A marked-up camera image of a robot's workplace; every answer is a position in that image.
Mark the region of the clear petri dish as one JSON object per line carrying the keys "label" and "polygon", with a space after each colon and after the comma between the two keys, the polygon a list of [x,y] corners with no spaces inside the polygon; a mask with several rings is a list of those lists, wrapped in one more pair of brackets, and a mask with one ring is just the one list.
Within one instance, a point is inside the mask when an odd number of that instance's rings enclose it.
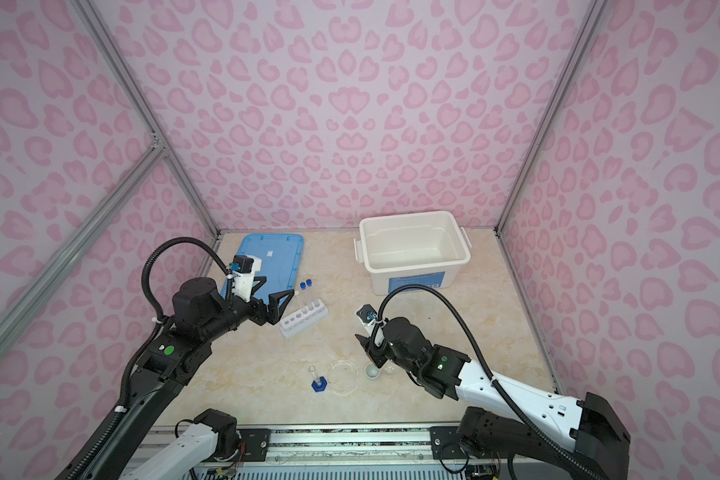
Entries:
{"label": "clear petri dish", "polygon": [[334,361],[327,370],[328,390],[340,396],[349,395],[358,382],[359,372],[350,360]]}

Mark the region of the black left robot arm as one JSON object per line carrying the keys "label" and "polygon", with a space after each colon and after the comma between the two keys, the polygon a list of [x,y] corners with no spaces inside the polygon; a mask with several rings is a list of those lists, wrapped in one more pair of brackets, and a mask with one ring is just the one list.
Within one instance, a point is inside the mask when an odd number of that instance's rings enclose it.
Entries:
{"label": "black left robot arm", "polygon": [[126,368],[115,408],[57,477],[119,478],[162,412],[210,357],[212,343],[246,321],[277,324],[293,296],[289,289],[271,294],[266,302],[237,296],[228,300],[211,278],[182,284],[166,327]]}

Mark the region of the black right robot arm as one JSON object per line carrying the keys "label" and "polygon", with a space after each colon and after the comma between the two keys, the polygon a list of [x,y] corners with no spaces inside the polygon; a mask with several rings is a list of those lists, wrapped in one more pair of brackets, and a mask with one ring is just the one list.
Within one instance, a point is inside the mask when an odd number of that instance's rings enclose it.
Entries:
{"label": "black right robot arm", "polygon": [[574,479],[627,478],[631,436],[602,396],[578,399],[487,373],[467,354],[431,343],[404,317],[378,320],[369,305],[357,316],[366,330],[357,340],[376,367],[393,363],[431,396],[467,404],[457,429],[464,453],[520,455]]}

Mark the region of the blue-based small cylinder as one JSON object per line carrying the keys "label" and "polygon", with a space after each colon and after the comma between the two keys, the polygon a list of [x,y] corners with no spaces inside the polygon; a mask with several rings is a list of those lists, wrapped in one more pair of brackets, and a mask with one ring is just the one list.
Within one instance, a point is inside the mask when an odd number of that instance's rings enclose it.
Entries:
{"label": "blue-based small cylinder", "polygon": [[328,386],[327,379],[317,371],[314,365],[310,365],[308,371],[312,376],[311,388],[313,391],[316,393],[324,392]]}

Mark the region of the small clear glass dish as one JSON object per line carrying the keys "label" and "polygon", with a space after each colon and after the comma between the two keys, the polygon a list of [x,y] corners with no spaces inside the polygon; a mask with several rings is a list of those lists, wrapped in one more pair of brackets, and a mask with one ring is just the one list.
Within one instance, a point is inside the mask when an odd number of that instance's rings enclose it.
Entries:
{"label": "small clear glass dish", "polygon": [[383,368],[383,373],[385,375],[395,375],[397,372],[398,368],[392,363],[387,363]]}

